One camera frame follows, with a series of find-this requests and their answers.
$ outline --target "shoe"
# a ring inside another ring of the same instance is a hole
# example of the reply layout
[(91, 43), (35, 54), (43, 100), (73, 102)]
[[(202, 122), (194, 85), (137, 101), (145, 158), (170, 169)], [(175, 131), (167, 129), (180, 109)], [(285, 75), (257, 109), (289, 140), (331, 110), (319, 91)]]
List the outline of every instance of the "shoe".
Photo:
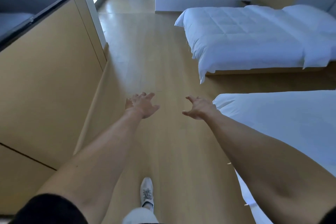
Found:
[(141, 183), (140, 199), (141, 207), (149, 203), (152, 205), (152, 211), (154, 211), (153, 183), (149, 177), (146, 177)]

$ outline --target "white duvet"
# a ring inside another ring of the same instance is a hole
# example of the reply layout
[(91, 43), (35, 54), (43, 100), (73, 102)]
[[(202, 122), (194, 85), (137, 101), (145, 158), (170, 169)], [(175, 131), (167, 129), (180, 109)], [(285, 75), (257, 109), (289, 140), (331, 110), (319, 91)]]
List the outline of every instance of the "white duvet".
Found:
[(283, 10), (257, 5), (190, 8), (175, 26), (185, 29), (201, 83), (216, 70), (325, 67), (336, 46), (336, 37), (311, 31)]
[[(336, 176), (335, 99), (336, 90), (318, 90), (221, 94), (213, 103), (222, 114), (291, 145)], [(256, 223), (271, 223), (237, 176)]]

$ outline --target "right hand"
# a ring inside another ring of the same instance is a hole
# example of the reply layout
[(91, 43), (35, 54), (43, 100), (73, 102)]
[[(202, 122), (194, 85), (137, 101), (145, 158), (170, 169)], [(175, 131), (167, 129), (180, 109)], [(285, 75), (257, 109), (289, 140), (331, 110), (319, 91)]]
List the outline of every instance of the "right hand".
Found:
[(203, 120), (204, 115), (206, 115), (208, 112), (217, 110), (216, 106), (207, 99), (200, 97), (195, 98), (193, 96), (188, 96), (186, 99), (192, 103), (192, 108), (190, 111), (183, 111), (182, 114), (195, 120)]
[(132, 98), (126, 100), (125, 109), (136, 111), (143, 119), (152, 116), (159, 108), (159, 105), (152, 105), (151, 100), (155, 96), (154, 93), (142, 92), (140, 95), (135, 94)]

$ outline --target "left hand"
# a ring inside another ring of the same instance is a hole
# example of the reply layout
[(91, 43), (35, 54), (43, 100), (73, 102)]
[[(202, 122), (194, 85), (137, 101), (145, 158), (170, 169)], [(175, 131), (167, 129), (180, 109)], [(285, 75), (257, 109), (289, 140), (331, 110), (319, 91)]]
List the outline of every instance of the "left hand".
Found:
[(159, 108), (159, 105), (152, 105), (151, 100), (155, 96), (154, 93), (142, 92), (140, 95), (135, 94), (126, 100), (125, 109), (138, 111), (143, 119), (152, 116)]

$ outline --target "skin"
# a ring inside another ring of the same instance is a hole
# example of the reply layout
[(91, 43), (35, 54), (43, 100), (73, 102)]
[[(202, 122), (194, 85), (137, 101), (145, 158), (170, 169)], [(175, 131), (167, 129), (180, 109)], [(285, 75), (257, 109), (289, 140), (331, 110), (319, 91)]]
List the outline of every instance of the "skin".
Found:
[(160, 108), (151, 104), (154, 95), (143, 92), (127, 99), (124, 115), (65, 163), (37, 194), (61, 195), (77, 206), (89, 224), (100, 224), (140, 121)]
[[(141, 119), (158, 109), (154, 94), (134, 95), (124, 115), (64, 164), (38, 191), (73, 202), (89, 224), (100, 224)], [(317, 224), (336, 205), (336, 178), (291, 146), (222, 115), (208, 100), (183, 115), (204, 120), (254, 199), (274, 224)]]
[(210, 101), (188, 96), (190, 111), (204, 120), (255, 201), (274, 224), (317, 224), (336, 205), (336, 178), (311, 158), (241, 124)]

